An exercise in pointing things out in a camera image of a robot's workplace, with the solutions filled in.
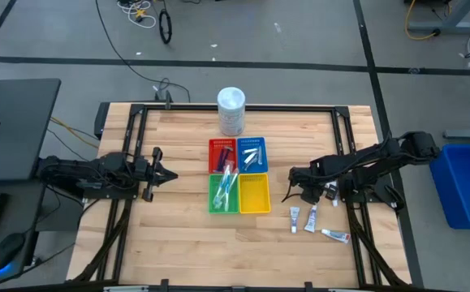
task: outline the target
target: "white plastic container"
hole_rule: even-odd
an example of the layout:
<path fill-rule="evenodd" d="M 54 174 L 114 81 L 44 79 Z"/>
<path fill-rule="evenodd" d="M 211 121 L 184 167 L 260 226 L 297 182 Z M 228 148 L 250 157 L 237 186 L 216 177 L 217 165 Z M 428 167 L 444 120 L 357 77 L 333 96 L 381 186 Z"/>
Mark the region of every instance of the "white plastic container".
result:
<path fill-rule="evenodd" d="M 227 136 L 236 136 L 244 131 L 245 95 L 238 88 L 224 88 L 218 93 L 218 117 L 220 131 Z"/>

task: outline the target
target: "toothpaste tube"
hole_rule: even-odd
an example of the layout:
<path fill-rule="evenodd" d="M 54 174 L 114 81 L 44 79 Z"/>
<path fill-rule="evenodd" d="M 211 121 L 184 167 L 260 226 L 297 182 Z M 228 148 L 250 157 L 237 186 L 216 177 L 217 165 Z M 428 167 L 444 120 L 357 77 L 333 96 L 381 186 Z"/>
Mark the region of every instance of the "toothpaste tube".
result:
<path fill-rule="evenodd" d="M 308 215 L 308 222 L 304 230 L 314 233 L 316 229 L 316 210 L 317 205 L 313 205 L 313 208 L 310 209 L 310 214 Z"/>
<path fill-rule="evenodd" d="M 300 215 L 300 207 L 291 207 L 291 232 L 293 234 L 296 233 L 298 215 Z"/>
<path fill-rule="evenodd" d="M 348 243 L 348 240 L 350 240 L 350 234 L 344 233 L 344 232 L 338 232 L 338 231 L 330 231 L 330 230 L 321 230 L 321 232 L 335 240 L 338 240 L 342 243 Z"/>

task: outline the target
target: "blue basket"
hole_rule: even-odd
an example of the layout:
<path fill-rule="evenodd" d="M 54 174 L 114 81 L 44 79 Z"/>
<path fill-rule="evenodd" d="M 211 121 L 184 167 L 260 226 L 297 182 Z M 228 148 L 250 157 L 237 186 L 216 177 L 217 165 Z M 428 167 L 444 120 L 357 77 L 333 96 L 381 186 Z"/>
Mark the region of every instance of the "blue basket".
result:
<path fill-rule="evenodd" d="M 445 145 L 430 168 L 447 223 L 470 229 L 470 145 Z"/>
<path fill-rule="evenodd" d="M 251 164 L 247 170 L 244 170 L 244 160 L 249 154 L 242 154 L 244 150 L 258 148 L 261 146 L 261 165 L 258 162 Z M 262 137 L 239 138 L 236 140 L 236 151 L 238 152 L 238 169 L 241 174 L 259 174 L 269 170 L 267 165 L 267 151 L 265 150 L 265 139 Z"/>

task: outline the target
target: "plastic basket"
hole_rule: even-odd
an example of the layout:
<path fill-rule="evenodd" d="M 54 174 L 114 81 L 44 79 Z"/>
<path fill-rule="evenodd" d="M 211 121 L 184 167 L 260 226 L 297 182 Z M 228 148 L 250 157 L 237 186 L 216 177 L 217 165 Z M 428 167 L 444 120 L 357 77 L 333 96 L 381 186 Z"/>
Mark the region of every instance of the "plastic basket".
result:
<path fill-rule="evenodd" d="M 240 213 L 269 213 L 270 195 L 267 174 L 239 175 Z"/>
<path fill-rule="evenodd" d="M 224 207 L 220 209 L 215 209 L 213 207 L 213 199 L 217 194 L 218 185 L 222 180 L 222 174 L 211 174 L 209 176 L 209 213 L 211 214 L 236 214 L 239 212 L 239 199 L 238 199 L 238 178 L 235 180 L 235 184 L 231 188 L 229 192 L 229 206 L 227 211 L 225 211 Z"/>
<path fill-rule="evenodd" d="M 445 145 L 430 167 L 447 223 L 470 229 L 470 145 Z"/>
<path fill-rule="evenodd" d="M 239 138 L 236 141 L 239 172 L 241 174 L 259 174 L 269 170 L 267 164 L 267 150 L 265 149 L 265 139 L 263 137 Z M 246 170 L 244 169 L 244 160 L 249 154 L 243 154 L 244 150 L 261 147 L 261 165 L 258 162 L 252 163 Z"/>
<path fill-rule="evenodd" d="M 233 151 L 229 152 L 227 155 L 228 161 L 233 161 L 234 167 L 232 170 L 236 169 L 236 140 L 235 139 L 211 139 L 209 140 L 209 173 L 210 174 L 221 174 L 222 171 L 216 172 L 218 168 L 218 160 L 220 159 L 220 153 L 224 147 L 231 147 Z"/>

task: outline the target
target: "gray floor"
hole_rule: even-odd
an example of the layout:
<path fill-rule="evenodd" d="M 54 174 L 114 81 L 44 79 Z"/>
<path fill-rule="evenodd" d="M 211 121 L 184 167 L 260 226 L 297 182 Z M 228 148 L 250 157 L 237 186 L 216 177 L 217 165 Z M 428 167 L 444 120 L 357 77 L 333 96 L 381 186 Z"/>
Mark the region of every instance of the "gray floor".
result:
<path fill-rule="evenodd" d="M 7 0 L 0 0 L 0 14 Z M 157 29 L 127 22 L 112 0 L 100 0 L 112 41 L 124 58 L 184 61 L 299 62 L 365 66 L 356 13 L 351 0 L 203 0 L 200 5 L 168 0 L 174 39 L 164 46 Z M 470 69 L 459 56 L 468 36 L 440 36 L 411 41 L 403 32 L 407 7 L 401 0 L 362 0 L 373 56 L 381 67 Z M 160 9 L 161 3 L 155 4 Z M 435 5 L 441 17 L 443 7 Z M 413 19 L 433 20 L 426 6 Z M 117 56 L 101 29 L 92 0 L 18 0 L 0 29 L 0 56 L 44 58 L 110 58 Z M 219 89 L 242 88 L 249 103 L 370 105 L 379 128 L 368 73 L 292 69 L 204 67 L 137 67 L 155 79 L 169 77 L 189 88 L 192 102 L 214 102 Z M 152 99 L 148 81 L 123 66 L 0 63 L 0 79 L 53 77 L 62 87 L 53 116 L 92 131 L 101 101 Z M 422 130 L 439 146 L 448 141 L 442 131 L 470 127 L 470 76 L 379 75 L 386 111 L 394 135 Z M 171 89 L 175 101 L 186 101 Z M 60 138 L 88 159 L 96 150 L 61 127 Z M 76 158 L 51 134 L 41 155 Z M 424 284 L 428 288 L 470 291 L 470 230 L 449 228 L 429 168 L 402 171 L 407 204 Z M 53 202 L 47 197 L 45 205 Z M 63 214 L 77 217 L 81 209 L 63 201 Z M 42 233 L 37 254 L 48 256 L 74 241 L 75 224 L 61 217 L 43 222 L 61 232 Z M 65 279 L 70 251 L 1 287 L 58 283 Z"/>

